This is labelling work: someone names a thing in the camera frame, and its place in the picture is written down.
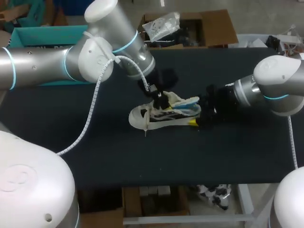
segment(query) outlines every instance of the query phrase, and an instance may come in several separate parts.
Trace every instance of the sneaker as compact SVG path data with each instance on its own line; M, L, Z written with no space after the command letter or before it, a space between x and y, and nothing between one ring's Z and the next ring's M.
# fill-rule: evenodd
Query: sneaker
M131 126L141 130L154 130L173 125L189 125L200 115L199 97L182 99L174 92L165 92L170 107L164 110L153 107L153 102L134 108L129 114Z

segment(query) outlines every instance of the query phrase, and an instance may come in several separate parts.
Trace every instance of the table leg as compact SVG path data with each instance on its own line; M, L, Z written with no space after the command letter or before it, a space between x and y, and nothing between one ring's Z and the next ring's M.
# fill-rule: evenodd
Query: table leg
M279 184L270 184L266 192L258 202L252 212L253 220L245 222L245 228L261 228L268 220L271 210L271 204Z

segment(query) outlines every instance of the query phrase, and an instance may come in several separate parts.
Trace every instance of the white plastic bag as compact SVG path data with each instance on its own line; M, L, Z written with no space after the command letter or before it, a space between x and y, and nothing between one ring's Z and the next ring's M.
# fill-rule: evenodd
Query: white plastic bag
M155 42L180 29L180 14L178 12L169 13L154 21L142 25L147 32L150 41Z

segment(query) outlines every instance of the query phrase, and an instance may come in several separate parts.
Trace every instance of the wires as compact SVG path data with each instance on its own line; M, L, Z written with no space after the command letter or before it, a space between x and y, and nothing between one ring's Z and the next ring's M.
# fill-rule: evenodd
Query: wires
M147 83L147 80L146 78L144 77L143 75L143 72L141 71L141 69L138 67L138 65L133 61L131 60L130 58L126 57L126 56L116 56L116 58L119 58L119 59L124 59L126 61L128 61L130 64L132 64L135 69L139 72L140 76L141 76L141 79L143 81L143 85L144 85L144 88L145 90L148 92L150 90L149 88L149 85ZM95 90L94 90L94 94L93 94L93 98L92 98L92 102L91 102L91 106L90 106L90 110L89 110L89 114L87 115L87 119L86 119L86 122L85 122L85 126L82 130L82 132L80 133L80 135L78 136L78 138L69 146L67 147L66 149L60 151L57 153L57 155L59 156L62 156L63 154L69 152L71 149L73 149L81 140L82 138L84 137L88 127L89 127L89 124L91 122L91 119L92 119L92 115L93 115L93 111L94 111L94 108L95 108L95 104L96 104L96 99L97 99L97 95L98 95L98 91L99 91L99 87L100 87L100 84L101 84L101 80L103 78L103 75L106 71L106 69L109 67L109 65L114 62L115 59L110 59L104 66L104 68L102 69L101 71L101 74L97 80L97 83L96 83L96 86L95 86Z
M298 162L296 160L296 154L295 154L295 142L294 142L294 133L293 133L293 125L291 123L291 117L288 116L288 127L289 127L289 136L290 136L290 144L291 144L291 151L293 154L293 160L294 160L294 168L298 169Z

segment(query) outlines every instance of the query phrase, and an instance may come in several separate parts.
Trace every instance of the black table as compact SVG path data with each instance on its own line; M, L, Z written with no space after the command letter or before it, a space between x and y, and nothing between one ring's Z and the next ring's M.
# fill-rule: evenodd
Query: black table
M180 80L173 89L183 98L205 87L250 75L267 48L156 50L159 68L174 68ZM0 120L17 136L52 151L69 146L86 121L95 85L41 86L7 94ZM279 182L294 169L287 119L267 108L242 110L240 121L211 130L167 127L132 128L128 114L149 102L137 83L118 67L102 84L84 139L63 158L78 189L118 186L234 184ZM301 140L303 112L295 117L295 146ZM304 165L298 154L299 166Z

